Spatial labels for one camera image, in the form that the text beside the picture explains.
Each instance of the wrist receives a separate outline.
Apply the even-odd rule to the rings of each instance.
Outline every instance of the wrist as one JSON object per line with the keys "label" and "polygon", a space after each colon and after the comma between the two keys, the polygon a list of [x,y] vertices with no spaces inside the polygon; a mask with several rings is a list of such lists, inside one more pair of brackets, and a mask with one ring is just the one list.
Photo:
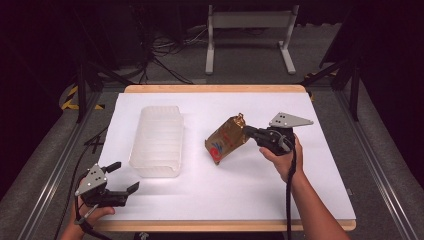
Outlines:
{"label": "wrist", "polygon": [[66,226],[65,231],[63,232],[62,240],[82,239],[84,237],[84,234],[84,231],[79,225],[69,223],[68,226]]}

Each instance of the human hand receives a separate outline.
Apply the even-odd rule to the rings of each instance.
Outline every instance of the human hand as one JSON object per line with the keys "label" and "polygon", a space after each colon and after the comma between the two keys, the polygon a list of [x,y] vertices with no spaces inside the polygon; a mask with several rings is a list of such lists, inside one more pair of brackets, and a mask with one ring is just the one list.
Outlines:
{"label": "human hand", "polygon": [[[296,148],[296,173],[303,174],[303,147],[299,142],[299,138],[295,135],[295,148]],[[278,173],[283,179],[284,182],[287,183],[289,169],[291,167],[291,162],[293,159],[293,151],[288,154],[276,156],[273,152],[271,152],[266,147],[260,147],[259,151],[264,155],[266,159],[272,162],[277,169]]]}
{"label": "human hand", "polygon": [[[84,216],[85,214],[88,213],[88,211],[91,210],[90,207],[87,207],[85,204],[83,204],[83,201],[81,199],[81,197],[78,197],[78,206],[81,206],[79,208],[79,214],[80,216]],[[115,214],[115,209],[113,207],[103,207],[103,208],[97,208],[95,209],[86,219],[86,221],[91,225],[94,226],[95,223],[102,217],[106,216],[106,215],[114,215]],[[75,218],[76,218],[76,213],[75,213],[75,201],[72,203],[71,206],[71,214],[70,214],[70,219],[69,219],[69,223],[65,228],[65,231],[62,234],[61,239],[62,240],[79,240],[82,239],[84,237],[84,231],[81,229],[80,226],[76,225],[74,223]]]}

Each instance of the human arm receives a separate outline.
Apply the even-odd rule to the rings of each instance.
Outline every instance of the human arm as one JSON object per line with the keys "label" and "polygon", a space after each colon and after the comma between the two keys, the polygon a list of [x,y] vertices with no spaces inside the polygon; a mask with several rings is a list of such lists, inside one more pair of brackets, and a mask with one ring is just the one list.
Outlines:
{"label": "human arm", "polygon": [[[297,137],[295,145],[297,165],[291,188],[306,238],[309,240],[349,239],[349,236],[328,211],[305,175],[303,171],[303,148]],[[287,183],[293,152],[276,156],[265,147],[261,147],[259,151],[274,164],[283,181]]]}
{"label": "human arm", "polygon": [[[80,197],[78,197],[78,205],[80,206],[82,203],[82,200]],[[80,215],[84,216],[91,208],[87,207],[85,204],[81,206],[79,209]],[[87,222],[94,226],[94,224],[99,220],[101,217],[106,215],[113,215],[115,214],[115,209],[113,207],[103,207],[103,208],[97,208],[94,210],[94,212],[87,218]],[[72,204],[71,207],[71,216],[69,219],[68,225],[66,225],[66,228],[64,232],[62,233],[61,240],[81,240],[83,239],[85,233],[82,231],[81,227],[79,225],[76,225],[74,223],[75,221],[75,205]]]}

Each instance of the gray carpet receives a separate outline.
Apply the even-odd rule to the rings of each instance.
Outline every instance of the gray carpet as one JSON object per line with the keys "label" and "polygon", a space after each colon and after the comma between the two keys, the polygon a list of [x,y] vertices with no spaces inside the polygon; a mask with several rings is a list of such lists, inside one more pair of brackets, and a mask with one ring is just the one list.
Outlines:
{"label": "gray carpet", "polygon": [[[170,69],[198,84],[290,84],[298,83],[310,72],[319,71],[324,56],[339,26],[296,27],[289,46],[297,73],[288,75],[283,59],[276,47],[283,33],[266,30],[253,36],[240,30],[223,31],[216,40],[214,74],[205,71],[206,47],[204,42],[188,46],[175,55],[159,59]],[[167,71],[150,64],[149,80],[144,84],[181,84]],[[330,79],[322,79],[308,87],[314,95],[313,105],[323,128],[336,164],[357,215],[357,227],[349,232],[352,239],[402,239],[402,234],[387,206],[375,176],[367,164],[367,157],[352,128],[349,116],[343,111],[338,95],[328,86]],[[70,179],[84,142],[96,135],[110,122],[118,92],[123,88],[115,83],[107,84],[98,104],[104,110],[92,111],[86,127],[69,156],[69,165],[50,204],[34,229],[32,239],[52,239],[65,206]],[[349,95],[349,86],[343,95]],[[401,155],[361,85],[359,99],[359,124],[366,133],[387,180],[406,213],[417,239],[424,239],[424,192],[411,176]],[[59,121],[28,160],[7,195],[0,203],[0,239],[17,239],[42,193],[43,186],[60,158],[75,126],[77,111],[65,110]],[[106,134],[101,135],[104,141]],[[95,153],[92,148],[85,153],[79,173],[91,167],[99,158],[101,147]],[[133,239],[133,233],[107,233],[113,239]],[[294,234],[303,239],[303,233]]]}

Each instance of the plastic storage bin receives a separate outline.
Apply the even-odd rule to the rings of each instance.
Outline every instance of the plastic storage bin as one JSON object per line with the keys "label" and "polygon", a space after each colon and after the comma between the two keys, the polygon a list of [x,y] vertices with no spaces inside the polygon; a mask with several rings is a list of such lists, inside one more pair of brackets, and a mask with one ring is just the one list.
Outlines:
{"label": "plastic storage bin", "polygon": [[180,173],[184,119],[177,106],[141,111],[130,166],[141,177],[176,177]]}

